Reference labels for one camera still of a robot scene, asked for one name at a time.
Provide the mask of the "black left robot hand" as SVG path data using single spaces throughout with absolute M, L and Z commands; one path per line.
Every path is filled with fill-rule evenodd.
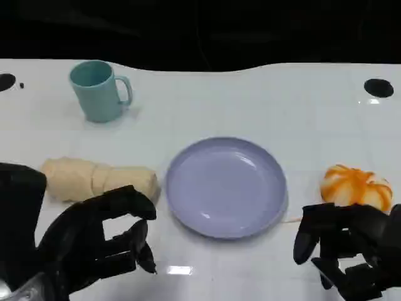
M 107 240 L 103 222 L 126 214 L 139 220 Z M 137 267 L 155 274 L 154 256 L 146 239 L 147 222 L 156 217 L 153 202 L 132 185 L 75 203 L 62 212 L 37 249 L 54 300 L 69 300 L 73 292 Z

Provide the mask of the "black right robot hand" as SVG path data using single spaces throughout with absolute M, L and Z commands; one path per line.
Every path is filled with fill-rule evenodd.
M 344 300 L 373 300 L 400 286 L 400 205 L 389 214 L 369 205 L 303 207 L 293 248 L 298 265 L 311 260 L 324 289 Z

